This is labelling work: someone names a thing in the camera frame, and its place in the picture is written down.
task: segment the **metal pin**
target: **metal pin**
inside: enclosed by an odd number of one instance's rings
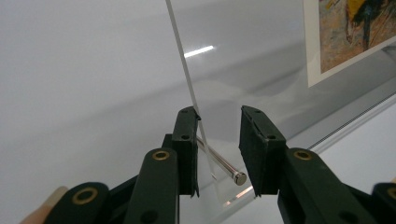
[[[205,152],[205,143],[204,141],[197,136],[197,144],[198,147]],[[220,156],[220,154],[215,151],[211,146],[207,146],[209,153],[211,154],[213,161],[225,172],[227,175],[233,179],[233,182],[237,186],[241,186],[245,184],[247,181],[247,175],[243,172],[239,172],[235,167],[233,167],[228,161]]]

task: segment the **brass rivet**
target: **brass rivet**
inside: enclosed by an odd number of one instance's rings
[[[396,200],[396,188],[388,189],[388,195],[390,196],[390,198]]]
[[[169,158],[169,152],[167,151],[156,151],[152,154],[152,159],[156,161],[164,161]]]
[[[88,198],[81,198],[80,196],[83,193],[90,193],[91,195]],[[75,195],[73,195],[73,203],[78,205],[83,205],[85,203],[90,203],[93,199],[98,195],[98,190],[92,187],[87,187],[85,189],[79,190]]]
[[[310,161],[312,159],[311,154],[302,150],[295,151],[294,156],[303,161]]]

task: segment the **painting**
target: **painting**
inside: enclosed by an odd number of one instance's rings
[[[308,85],[396,41],[396,0],[306,0]]]

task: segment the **framed picture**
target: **framed picture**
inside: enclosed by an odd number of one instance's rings
[[[305,0],[308,86],[396,41],[396,0]]]

